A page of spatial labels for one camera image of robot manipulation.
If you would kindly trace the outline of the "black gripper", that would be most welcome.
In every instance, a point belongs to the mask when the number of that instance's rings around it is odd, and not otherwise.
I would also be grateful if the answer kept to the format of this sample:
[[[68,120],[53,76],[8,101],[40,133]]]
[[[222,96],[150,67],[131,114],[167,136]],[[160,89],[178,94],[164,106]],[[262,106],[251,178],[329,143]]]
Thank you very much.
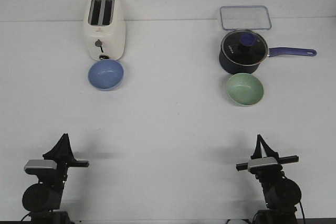
[[[38,172],[38,181],[47,185],[64,185],[70,167],[89,167],[89,161],[77,161],[75,159],[68,133],[64,133],[56,145],[43,154],[43,158],[56,162],[56,165],[42,168]]]
[[[268,167],[253,175],[257,176],[260,174],[265,175],[265,174],[270,174],[270,173],[278,173],[282,171],[282,165],[299,162],[299,156],[297,155],[279,157],[278,152],[275,152],[273,149],[271,149],[270,146],[265,142],[265,140],[260,134],[257,135],[256,147],[255,147],[253,155],[250,157],[250,160],[262,158],[261,145],[263,146],[266,156],[274,157],[277,160],[278,165]],[[237,171],[247,170],[247,165],[248,165],[248,162],[238,163],[236,164],[236,169]]]

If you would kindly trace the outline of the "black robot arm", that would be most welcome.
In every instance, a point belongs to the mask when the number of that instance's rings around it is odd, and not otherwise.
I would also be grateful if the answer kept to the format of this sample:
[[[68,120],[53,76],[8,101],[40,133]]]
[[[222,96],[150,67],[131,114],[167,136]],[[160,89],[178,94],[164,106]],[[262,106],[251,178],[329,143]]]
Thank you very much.
[[[73,223],[67,211],[59,210],[68,169],[88,166],[88,161],[75,159],[67,133],[43,154],[42,159],[30,159],[24,166],[24,172],[37,176],[38,182],[25,190],[22,204],[31,223]]]
[[[251,223],[297,223],[297,204],[302,192],[297,183],[285,176],[284,164],[296,163],[299,156],[280,157],[258,134],[250,160],[236,164],[238,171],[247,170],[262,186],[266,209],[258,210]]]

